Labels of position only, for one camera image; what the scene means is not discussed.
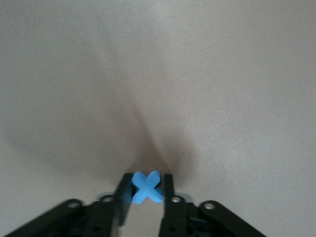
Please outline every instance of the gray surface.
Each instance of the gray surface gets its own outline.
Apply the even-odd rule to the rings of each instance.
[[[127,170],[316,232],[315,1],[1,1],[0,235]],[[123,237],[157,236],[162,204]]]

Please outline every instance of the silver screw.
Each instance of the silver screw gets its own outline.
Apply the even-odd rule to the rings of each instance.
[[[107,197],[102,199],[102,202],[110,202],[110,201],[113,201],[113,197],[111,197],[111,196],[107,196]]]
[[[209,202],[207,202],[206,204],[204,204],[204,207],[207,209],[207,210],[212,210],[215,208],[215,206]]]
[[[71,202],[67,205],[67,207],[69,208],[76,208],[78,207],[80,204],[78,202]]]
[[[181,199],[180,199],[179,197],[175,196],[175,197],[173,197],[173,198],[171,199],[171,201],[172,201],[172,202],[181,202]]]

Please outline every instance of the blue x-shaped object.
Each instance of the blue x-shaped object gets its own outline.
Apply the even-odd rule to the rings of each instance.
[[[148,177],[138,171],[134,173],[132,182],[138,188],[138,191],[133,197],[134,203],[140,204],[146,197],[149,197],[154,202],[162,202],[162,190],[156,188],[160,183],[160,173],[158,171],[151,172]]]

